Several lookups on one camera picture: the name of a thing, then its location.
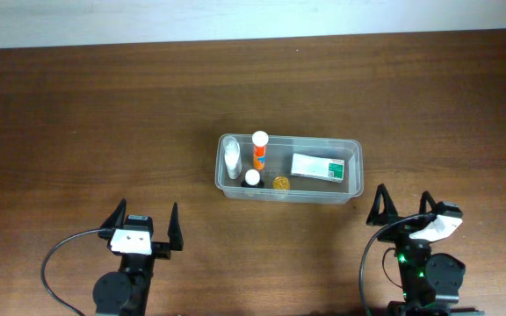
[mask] white bottle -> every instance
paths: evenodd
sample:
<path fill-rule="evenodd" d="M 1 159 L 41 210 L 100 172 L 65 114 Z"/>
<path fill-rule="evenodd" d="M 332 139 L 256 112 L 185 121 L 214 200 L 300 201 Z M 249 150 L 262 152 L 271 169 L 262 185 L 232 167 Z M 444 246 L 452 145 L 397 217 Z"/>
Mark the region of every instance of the white bottle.
<path fill-rule="evenodd" d="M 224 160 L 228 169 L 228 176 L 235 180 L 242 173 L 242 156 L 240 155 L 239 143 L 235 137 L 227 136 L 223 141 Z"/>

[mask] gold coin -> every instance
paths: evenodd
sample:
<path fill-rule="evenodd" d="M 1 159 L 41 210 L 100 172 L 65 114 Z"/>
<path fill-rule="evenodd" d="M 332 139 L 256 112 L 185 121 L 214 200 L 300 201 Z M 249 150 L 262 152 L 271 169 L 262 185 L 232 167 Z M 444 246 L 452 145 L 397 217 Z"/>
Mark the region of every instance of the gold coin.
<path fill-rule="evenodd" d="M 285 176 L 277 176 L 272 182 L 274 190 L 290 190 L 290 181 Z"/>

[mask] green label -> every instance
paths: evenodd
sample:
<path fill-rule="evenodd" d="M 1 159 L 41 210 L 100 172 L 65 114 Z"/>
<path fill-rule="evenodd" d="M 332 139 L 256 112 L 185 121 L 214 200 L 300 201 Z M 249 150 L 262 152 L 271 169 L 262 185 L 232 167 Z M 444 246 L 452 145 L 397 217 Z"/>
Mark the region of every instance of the green label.
<path fill-rule="evenodd" d="M 343 167 L 344 165 L 340 165 L 338 163 L 330 163 L 328 177 L 343 179 Z"/>

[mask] brown wooden tabletop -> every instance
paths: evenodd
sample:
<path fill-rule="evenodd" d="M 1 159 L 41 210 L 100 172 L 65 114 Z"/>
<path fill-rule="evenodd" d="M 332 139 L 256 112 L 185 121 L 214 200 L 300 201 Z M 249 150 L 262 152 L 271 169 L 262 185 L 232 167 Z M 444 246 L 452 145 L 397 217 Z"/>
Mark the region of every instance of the brown wooden tabletop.
<path fill-rule="evenodd" d="M 346 205 L 233 200 L 214 185 L 223 133 L 358 140 L 365 192 Z M 385 183 L 402 216 L 429 190 L 464 223 L 433 245 L 466 264 L 459 307 L 506 315 L 506 31 L 0 50 L 0 315 L 70 315 L 40 282 L 59 240 L 122 198 L 184 251 L 155 264 L 148 315 L 362 314 L 365 225 Z M 402 300 L 368 257 L 373 307 Z M 399 279 L 395 259 L 387 271 Z M 119 267 L 97 236 L 47 278 L 93 314 Z"/>

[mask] gray plastic container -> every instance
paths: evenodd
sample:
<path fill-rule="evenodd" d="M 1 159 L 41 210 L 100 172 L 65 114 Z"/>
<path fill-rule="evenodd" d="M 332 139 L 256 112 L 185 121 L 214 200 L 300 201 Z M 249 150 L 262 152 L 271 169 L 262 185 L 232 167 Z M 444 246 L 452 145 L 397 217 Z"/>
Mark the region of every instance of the gray plastic container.
<path fill-rule="evenodd" d="M 228 176 L 224 162 L 224 137 L 233 136 L 239 142 L 242 156 L 242 173 L 237 179 Z M 345 161 L 345 175 L 340 183 L 291 176 L 293 154 L 307 154 L 314 157 L 342 159 Z M 241 182 L 247 170 L 253 169 L 253 142 L 251 135 L 224 134 L 218 141 L 216 157 L 216 186 L 228 198 L 242 198 L 263 201 L 344 204 L 352 197 L 358 197 L 364 189 L 362 147 L 356 140 L 317 139 L 310 137 L 288 137 L 269 135 L 266 163 L 261 170 L 265 189 L 242 188 Z M 290 180 L 290 190 L 273 190 L 272 181 L 277 176 Z"/>

